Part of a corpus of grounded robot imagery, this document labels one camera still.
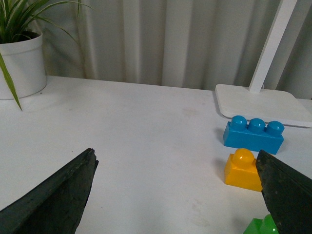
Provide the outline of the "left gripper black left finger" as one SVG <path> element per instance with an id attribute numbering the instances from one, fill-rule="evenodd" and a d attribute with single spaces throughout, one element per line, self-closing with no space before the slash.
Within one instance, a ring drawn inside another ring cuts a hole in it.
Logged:
<path id="1" fill-rule="evenodd" d="M 73 234 L 86 207 L 98 160 L 87 149 L 0 212 L 2 234 Z"/>

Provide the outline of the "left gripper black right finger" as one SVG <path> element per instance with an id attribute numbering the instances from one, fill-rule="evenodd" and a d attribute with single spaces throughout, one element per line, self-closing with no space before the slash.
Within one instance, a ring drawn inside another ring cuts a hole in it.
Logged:
<path id="1" fill-rule="evenodd" d="M 312 232 L 312 180 L 264 150 L 256 168 L 262 195 L 280 234 Z"/>

